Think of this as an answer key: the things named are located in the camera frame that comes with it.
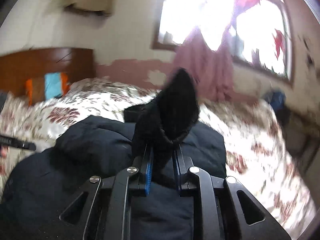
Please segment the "left pink curtain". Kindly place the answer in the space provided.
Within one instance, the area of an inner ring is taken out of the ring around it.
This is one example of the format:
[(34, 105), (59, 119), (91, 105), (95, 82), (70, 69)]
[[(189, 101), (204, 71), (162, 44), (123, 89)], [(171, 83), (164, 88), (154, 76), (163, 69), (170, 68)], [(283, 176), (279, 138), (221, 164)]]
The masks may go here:
[(215, 51), (207, 45), (200, 29), (195, 29), (176, 49), (173, 65), (186, 69), (199, 96), (216, 100)]

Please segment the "blue backpack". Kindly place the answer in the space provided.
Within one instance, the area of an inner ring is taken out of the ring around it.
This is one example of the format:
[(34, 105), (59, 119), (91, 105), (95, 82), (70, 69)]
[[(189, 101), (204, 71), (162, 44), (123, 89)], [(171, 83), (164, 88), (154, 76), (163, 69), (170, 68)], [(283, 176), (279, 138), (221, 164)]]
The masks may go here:
[(274, 112), (283, 109), (286, 95), (282, 90), (270, 90), (264, 94), (263, 99), (272, 107)]

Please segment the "black padded jacket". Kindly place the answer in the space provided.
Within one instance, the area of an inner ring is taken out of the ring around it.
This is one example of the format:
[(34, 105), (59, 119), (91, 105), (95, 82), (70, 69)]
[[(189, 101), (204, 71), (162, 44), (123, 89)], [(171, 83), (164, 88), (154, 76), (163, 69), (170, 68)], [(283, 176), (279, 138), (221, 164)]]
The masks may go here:
[[(119, 122), (89, 116), (54, 147), (20, 161), (4, 187), (1, 239), (222, 239), (211, 178), (226, 177), (223, 137), (198, 121), (194, 84), (179, 69)], [(135, 157), (152, 148), (150, 193), (133, 196)], [(192, 196), (179, 196), (173, 152), (191, 157)]]

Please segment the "red hanging garment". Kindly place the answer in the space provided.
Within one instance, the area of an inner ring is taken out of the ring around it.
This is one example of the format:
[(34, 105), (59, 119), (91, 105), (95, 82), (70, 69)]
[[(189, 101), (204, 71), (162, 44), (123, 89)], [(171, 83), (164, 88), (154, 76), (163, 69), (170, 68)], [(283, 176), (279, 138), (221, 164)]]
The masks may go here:
[(282, 53), (285, 54), (285, 36), (281, 31), (277, 29), (275, 31), (276, 31), (276, 35), (273, 37), (274, 44), (276, 46), (275, 56), (276, 56), (276, 59), (279, 59), (280, 51), (282, 51)]

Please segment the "pink curtain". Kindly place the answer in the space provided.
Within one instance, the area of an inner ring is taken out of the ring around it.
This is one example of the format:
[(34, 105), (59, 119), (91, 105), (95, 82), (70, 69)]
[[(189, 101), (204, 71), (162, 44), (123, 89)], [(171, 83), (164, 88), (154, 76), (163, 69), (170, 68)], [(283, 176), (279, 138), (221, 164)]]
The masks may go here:
[(207, 45), (200, 29), (195, 29), (176, 49), (173, 65), (186, 69), (199, 96), (216, 100), (215, 51)]
[(236, 16), (256, 5), (260, 0), (216, 0), (211, 5), (209, 0), (202, 2), (196, 29), (200, 29), (209, 48), (215, 51), (216, 100), (232, 98), (233, 65), (229, 48), (229, 29)]

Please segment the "floral bed quilt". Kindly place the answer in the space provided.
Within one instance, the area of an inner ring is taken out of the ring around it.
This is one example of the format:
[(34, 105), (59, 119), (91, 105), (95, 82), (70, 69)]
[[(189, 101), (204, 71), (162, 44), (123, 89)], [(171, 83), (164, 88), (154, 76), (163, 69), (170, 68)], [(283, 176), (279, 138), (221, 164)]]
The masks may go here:
[[(33, 106), (11, 93), (1, 95), (1, 134), (35, 143), (38, 151), (54, 146), (66, 129), (95, 115), (123, 121), (126, 107), (149, 102), (154, 89), (84, 79), (60, 99)], [(200, 103), (200, 122), (219, 132), (225, 142), (226, 170), (271, 213), (292, 239), (298, 239), (316, 215), (316, 206), (285, 148), (271, 106), (245, 103)]]

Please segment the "right pink curtain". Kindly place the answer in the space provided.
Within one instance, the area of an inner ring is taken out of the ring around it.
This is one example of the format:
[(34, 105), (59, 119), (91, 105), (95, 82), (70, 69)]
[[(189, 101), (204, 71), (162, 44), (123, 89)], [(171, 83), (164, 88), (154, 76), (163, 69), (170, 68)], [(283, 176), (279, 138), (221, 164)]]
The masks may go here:
[(216, 0), (211, 5), (209, 0), (202, 2), (196, 29), (200, 29), (209, 48), (215, 51), (216, 100), (232, 98), (233, 65), (229, 48), (229, 29), (236, 16), (256, 5), (260, 0)]

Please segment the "orange blue striped pillow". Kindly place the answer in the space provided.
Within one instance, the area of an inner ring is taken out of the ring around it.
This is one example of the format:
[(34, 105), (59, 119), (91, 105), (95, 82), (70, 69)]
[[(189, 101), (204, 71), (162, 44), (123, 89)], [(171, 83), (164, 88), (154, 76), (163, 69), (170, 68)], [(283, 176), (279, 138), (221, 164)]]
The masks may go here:
[(61, 98), (69, 91), (68, 76), (63, 72), (47, 73), (25, 82), (29, 106), (46, 100)]

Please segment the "brown wooden headboard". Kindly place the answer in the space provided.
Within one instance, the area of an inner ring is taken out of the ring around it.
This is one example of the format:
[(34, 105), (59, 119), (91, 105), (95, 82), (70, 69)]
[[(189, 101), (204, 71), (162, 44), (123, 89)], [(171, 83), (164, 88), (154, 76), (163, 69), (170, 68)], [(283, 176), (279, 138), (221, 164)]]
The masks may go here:
[(94, 53), (85, 48), (42, 48), (0, 57), (1, 90), (25, 94), (25, 81), (46, 73), (64, 72), (71, 83), (95, 77)]

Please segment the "brown framed window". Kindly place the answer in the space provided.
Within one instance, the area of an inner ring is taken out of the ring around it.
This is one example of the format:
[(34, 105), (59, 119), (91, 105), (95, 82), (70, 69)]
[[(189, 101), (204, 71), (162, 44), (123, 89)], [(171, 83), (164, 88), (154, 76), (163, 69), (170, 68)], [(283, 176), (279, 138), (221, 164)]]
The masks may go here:
[(284, 0), (159, 0), (152, 49), (175, 51), (195, 31), (213, 51), (227, 41), (234, 63), (293, 83)]

